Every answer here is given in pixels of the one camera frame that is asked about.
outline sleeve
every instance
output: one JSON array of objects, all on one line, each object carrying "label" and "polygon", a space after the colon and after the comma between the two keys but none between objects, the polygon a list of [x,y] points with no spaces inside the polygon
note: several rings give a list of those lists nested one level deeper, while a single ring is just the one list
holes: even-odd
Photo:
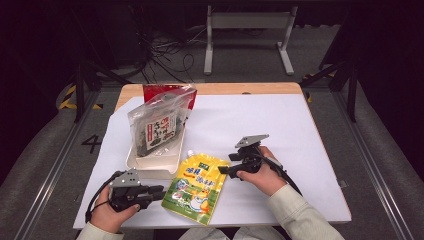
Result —
[{"label": "sleeve", "polygon": [[88,222],[77,240],[122,240],[123,238],[124,234],[109,233]]},{"label": "sleeve", "polygon": [[344,239],[321,213],[288,184],[275,192],[267,203],[293,240]]}]

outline yellow snack bag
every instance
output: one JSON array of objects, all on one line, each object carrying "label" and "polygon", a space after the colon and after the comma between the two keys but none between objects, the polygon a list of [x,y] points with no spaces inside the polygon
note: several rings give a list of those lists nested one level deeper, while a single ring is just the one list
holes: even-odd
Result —
[{"label": "yellow snack bag", "polygon": [[226,177],[218,166],[230,163],[203,153],[185,159],[162,200],[162,207],[208,225]]}]

